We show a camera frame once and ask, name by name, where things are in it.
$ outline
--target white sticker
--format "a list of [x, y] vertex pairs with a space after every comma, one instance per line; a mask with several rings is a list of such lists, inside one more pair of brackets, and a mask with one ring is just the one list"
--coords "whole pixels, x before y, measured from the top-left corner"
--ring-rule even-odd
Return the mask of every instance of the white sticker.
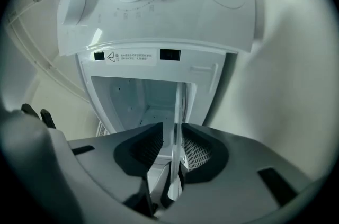
[[105, 61], [110, 65], [156, 66], [157, 49], [117, 49], [105, 51]]

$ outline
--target black rectangular slot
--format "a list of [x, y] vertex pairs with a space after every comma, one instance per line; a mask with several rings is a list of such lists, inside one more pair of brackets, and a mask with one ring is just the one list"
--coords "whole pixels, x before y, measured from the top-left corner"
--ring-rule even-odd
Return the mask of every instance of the black rectangular slot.
[[95, 52], [94, 53], [94, 60], [105, 60], [105, 54], [104, 52]]
[[161, 49], [160, 60], [180, 61], [180, 50]]
[[297, 196], [297, 193], [274, 168], [262, 169], [258, 173], [280, 206], [284, 206]]

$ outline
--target white wall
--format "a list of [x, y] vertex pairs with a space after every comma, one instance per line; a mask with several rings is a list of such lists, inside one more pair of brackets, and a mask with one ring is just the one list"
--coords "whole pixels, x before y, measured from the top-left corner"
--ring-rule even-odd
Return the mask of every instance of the white wall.
[[264, 0], [265, 30], [224, 77], [207, 124], [259, 140], [311, 178], [339, 135], [339, 35], [329, 0]]
[[37, 71], [0, 29], [0, 99], [5, 109], [20, 109], [30, 97], [31, 84]]

